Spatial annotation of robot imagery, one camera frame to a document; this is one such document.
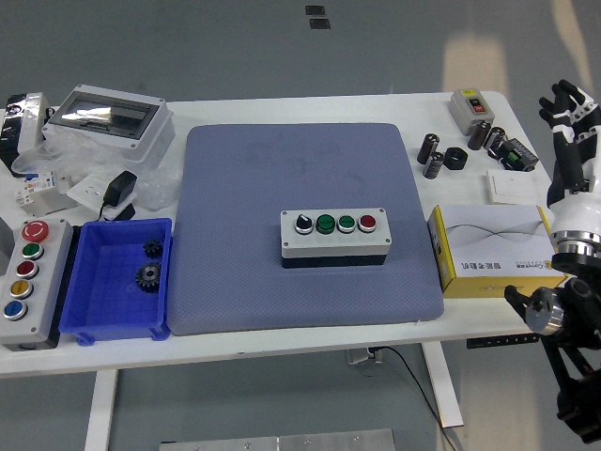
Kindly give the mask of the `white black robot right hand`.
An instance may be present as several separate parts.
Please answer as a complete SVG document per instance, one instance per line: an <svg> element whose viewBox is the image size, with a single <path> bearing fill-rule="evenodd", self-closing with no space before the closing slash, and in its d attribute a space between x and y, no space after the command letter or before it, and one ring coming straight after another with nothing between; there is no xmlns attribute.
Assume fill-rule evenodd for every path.
<svg viewBox="0 0 601 451"><path fill-rule="evenodd" d="M540 117L552 132L555 164L547 206L552 230L600 233L600 104L566 80L555 98L539 100Z"/></svg>

